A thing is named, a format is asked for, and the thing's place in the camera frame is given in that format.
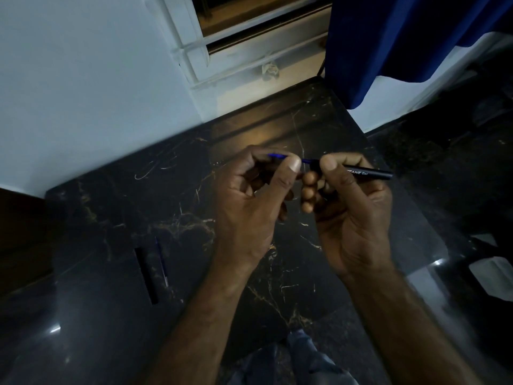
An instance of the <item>forearm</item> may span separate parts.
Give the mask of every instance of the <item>forearm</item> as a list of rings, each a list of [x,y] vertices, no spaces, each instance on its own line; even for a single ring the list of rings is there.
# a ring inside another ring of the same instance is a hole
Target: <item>forearm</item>
[[[480,383],[393,266],[345,283],[394,384]]]
[[[214,258],[202,285],[160,351],[148,384],[214,383],[249,270]]]

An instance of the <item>jeans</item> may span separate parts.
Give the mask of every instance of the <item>jeans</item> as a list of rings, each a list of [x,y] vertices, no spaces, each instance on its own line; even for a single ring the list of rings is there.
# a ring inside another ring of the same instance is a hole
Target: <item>jeans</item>
[[[303,330],[289,334],[287,348],[298,385],[358,385],[348,371],[317,351]],[[228,385],[272,385],[276,352],[276,344],[271,344],[249,355]]]

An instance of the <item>hand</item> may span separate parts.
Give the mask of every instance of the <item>hand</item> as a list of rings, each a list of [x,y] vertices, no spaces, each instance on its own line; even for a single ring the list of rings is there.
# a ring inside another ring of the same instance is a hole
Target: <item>hand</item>
[[[390,189],[378,180],[358,184],[343,165],[372,166],[358,153],[324,155],[325,177],[303,176],[302,209],[315,212],[321,245],[332,269],[343,280],[392,266],[388,227]]]
[[[270,153],[289,156],[276,161]],[[216,183],[215,259],[253,271],[271,245],[276,220],[286,219],[284,200],[292,200],[300,168],[297,155],[258,146],[248,146],[222,168]]]

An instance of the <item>curtain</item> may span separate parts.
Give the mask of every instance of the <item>curtain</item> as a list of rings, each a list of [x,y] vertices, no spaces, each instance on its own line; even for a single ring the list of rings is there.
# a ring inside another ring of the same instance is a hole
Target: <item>curtain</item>
[[[377,75],[424,82],[490,31],[513,33],[513,0],[333,0],[325,80],[353,109]]]

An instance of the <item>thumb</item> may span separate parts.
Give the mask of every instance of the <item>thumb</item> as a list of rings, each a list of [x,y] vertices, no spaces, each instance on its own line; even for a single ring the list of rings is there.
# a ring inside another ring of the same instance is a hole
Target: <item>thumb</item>
[[[319,163],[326,180],[337,190],[351,213],[357,218],[367,216],[372,204],[355,177],[333,155],[324,155]]]
[[[275,218],[278,218],[279,207],[292,185],[294,185],[300,168],[301,159],[297,155],[291,154],[286,157],[274,172],[269,186],[262,195],[265,200],[265,207]]]

